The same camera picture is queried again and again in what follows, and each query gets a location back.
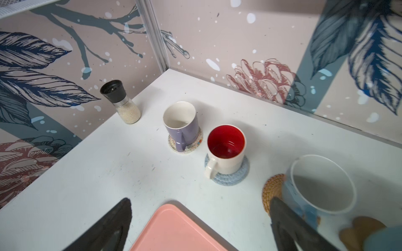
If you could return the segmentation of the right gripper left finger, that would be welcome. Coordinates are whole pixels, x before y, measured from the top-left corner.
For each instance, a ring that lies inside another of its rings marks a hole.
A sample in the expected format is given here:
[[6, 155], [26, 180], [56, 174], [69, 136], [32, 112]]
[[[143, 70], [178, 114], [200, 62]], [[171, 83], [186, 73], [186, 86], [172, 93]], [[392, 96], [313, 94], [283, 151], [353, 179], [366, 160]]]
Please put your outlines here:
[[131, 220], [131, 201], [124, 198], [65, 250], [122, 251]]

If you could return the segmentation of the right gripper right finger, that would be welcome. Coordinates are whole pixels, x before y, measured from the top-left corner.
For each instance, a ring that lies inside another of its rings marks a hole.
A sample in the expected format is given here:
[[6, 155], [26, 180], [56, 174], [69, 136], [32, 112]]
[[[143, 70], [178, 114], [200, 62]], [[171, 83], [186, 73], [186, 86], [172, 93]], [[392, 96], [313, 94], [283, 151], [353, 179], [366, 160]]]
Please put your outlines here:
[[272, 231], [279, 251], [336, 251], [337, 248], [309, 226], [280, 198], [270, 201]]

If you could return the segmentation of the tan cork round coaster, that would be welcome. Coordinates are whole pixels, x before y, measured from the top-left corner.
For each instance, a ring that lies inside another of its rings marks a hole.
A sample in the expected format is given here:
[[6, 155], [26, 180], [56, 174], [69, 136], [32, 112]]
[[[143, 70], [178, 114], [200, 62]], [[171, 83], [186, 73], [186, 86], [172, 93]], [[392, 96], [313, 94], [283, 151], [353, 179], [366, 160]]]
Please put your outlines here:
[[282, 185], [285, 174], [277, 174], [272, 176], [264, 184], [262, 190], [262, 203], [264, 210], [270, 215], [270, 202], [274, 197], [282, 198]]

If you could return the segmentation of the white mug blue handle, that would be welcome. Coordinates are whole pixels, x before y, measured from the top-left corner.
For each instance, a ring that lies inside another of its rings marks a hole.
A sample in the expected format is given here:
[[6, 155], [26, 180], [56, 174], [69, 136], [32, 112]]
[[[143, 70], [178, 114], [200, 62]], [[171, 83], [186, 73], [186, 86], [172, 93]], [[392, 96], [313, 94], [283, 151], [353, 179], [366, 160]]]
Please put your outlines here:
[[323, 216], [350, 212], [356, 205], [357, 190], [337, 163], [309, 154], [297, 158], [286, 171], [282, 200], [316, 230]]

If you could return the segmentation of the brown flower-shaped coaster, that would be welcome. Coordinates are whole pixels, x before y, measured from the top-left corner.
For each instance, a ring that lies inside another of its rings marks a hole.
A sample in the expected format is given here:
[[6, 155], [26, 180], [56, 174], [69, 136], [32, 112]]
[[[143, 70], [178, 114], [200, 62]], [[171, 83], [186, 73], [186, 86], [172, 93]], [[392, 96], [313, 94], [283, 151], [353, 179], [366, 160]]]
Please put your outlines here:
[[351, 228], [339, 232], [339, 239], [348, 251], [362, 251], [364, 241], [385, 228], [386, 225], [379, 220], [368, 216], [358, 216], [353, 219]]

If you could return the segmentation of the grey woven round coaster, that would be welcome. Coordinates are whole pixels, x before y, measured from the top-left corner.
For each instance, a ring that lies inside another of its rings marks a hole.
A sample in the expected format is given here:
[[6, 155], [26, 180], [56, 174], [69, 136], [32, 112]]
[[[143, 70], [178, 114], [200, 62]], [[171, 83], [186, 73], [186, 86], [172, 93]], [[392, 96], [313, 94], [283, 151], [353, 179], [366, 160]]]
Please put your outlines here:
[[234, 158], [223, 159], [208, 153], [204, 161], [205, 176], [223, 186], [234, 186], [248, 175], [250, 163], [242, 153]]

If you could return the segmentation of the white mug light-blue handle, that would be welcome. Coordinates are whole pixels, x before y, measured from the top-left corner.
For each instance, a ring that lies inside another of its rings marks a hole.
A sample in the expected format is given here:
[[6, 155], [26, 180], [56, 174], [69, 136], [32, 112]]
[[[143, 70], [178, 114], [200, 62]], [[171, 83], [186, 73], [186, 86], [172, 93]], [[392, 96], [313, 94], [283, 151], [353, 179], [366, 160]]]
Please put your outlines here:
[[371, 234], [363, 242], [364, 251], [401, 251], [402, 226], [384, 228]]

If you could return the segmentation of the red interior white mug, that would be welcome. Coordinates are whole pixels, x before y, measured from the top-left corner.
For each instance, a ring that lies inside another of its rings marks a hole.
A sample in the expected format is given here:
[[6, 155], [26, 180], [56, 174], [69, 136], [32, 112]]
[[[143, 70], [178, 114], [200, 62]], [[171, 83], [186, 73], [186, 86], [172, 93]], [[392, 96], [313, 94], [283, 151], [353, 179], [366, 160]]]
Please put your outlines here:
[[207, 138], [209, 161], [205, 167], [205, 176], [213, 179], [218, 173], [231, 175], [238, 171], [246, 146], [246, 136], [238, 127], [223, 124], [214, 128]]

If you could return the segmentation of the multicolour woven round coaster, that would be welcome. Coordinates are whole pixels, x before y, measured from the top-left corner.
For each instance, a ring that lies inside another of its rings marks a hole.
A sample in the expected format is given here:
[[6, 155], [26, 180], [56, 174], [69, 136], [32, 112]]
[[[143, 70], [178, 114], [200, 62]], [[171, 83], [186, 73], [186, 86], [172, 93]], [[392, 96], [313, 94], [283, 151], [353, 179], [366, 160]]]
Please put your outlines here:
[[168, 143], [169, 143], [170, 148], [175, 153], [178, 153], [178, 154], [189, 154], [189, 153], [193, 152], [196, 148], [198, 148], [202, 142], [203, 142], [203, 131], [201, 128], [198, 129], [198, 135], [197, 135], [196, 140], [192, 144], [188, 145], [183, 152], [179, 152], [176, 147], [176, 142], [173, 140], [173, 138], [171, 136], [168, 137]]

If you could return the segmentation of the white mug purple handle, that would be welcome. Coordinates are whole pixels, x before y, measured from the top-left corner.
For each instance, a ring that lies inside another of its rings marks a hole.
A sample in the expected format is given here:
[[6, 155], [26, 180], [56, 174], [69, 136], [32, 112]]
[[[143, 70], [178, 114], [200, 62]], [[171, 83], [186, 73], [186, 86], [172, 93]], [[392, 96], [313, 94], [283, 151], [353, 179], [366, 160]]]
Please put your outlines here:
[[163, 114], [163, 123], [179, 153], [184, 152], [198, 137], [197, 112], [190, 102], [178, 101], [170, 105]]

